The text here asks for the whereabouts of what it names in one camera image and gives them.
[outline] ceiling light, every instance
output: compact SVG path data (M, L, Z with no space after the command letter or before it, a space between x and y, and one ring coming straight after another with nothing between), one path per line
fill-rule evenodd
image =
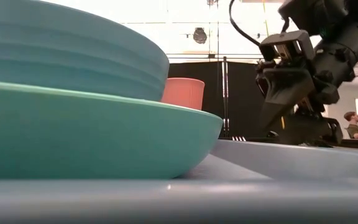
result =
M193 34L193 39L197 44L205 44L207 36L204 31L204 28L196 28Z

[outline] black backdrop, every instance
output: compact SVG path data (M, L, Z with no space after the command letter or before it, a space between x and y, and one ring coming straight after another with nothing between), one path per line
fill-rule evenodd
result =
M202 110L224 119L222 62L171 63L168 78L195 78L203 81L205 89Z
M255 82L255 65L249 63L227 63L229 98L227 112L231 136L246 138L266 137L259 125L259 114L264 98Z
M205 82L203 111L224 115L223 63L172 63L168 77L195 78ZM260 127L260 112L264 98L255 82L255 65L249 63L227 63L227 118L229 136L245 138L264 138L267 131Z

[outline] teal bowl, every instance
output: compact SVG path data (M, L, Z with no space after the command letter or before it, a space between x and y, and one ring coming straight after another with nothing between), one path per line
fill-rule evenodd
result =
M116 22L0 0L0 82L160 101L168 69L159 46Z
M198 165L222 119L119 96L0 83L0 179L169 179Z

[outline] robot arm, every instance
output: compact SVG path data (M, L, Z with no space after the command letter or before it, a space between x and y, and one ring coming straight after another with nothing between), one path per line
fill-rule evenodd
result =
M264 56L256 78L265 97L262 126L268 129L285 117L296 124L284 134L287 144L320 137L339 142L339 123L321 113L324 105L338 102L341 84L355 77L358 0L287 0L278 11L286 22L283 32L258 44ZM289 18L298 31L285 32ZM315 48L312 35L322 37ZM298 110L291 114L295 105Z

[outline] cable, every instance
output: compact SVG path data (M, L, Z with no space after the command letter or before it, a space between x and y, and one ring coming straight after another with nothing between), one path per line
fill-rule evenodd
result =
M232 26L234 27L234 29L235 29L238 33L240 33L243 37L245 37L247 40L251 41L251 42L252 42L253 44L255 44L256 46L259 46L260 43L259 43L257 40L255 40L255 39L252 38L250 35L246 34L244 31L242 31L242 30L240 29L240 27L237 26L236 22L234 22L234 19L233 19L232 16L231 16L231 9L232 9L232 7L233 7L234 1L235 1L235 0L231 0L231 1L230 1L230 5L229 5L229 16L230 16L230 23L231 23L231 25L232 25Z
M290 26L290 19L289 18L283 18L284 20L284 25L283 25L283 29L281 30L281 33L284 33L287 31L287 29L289 28Z

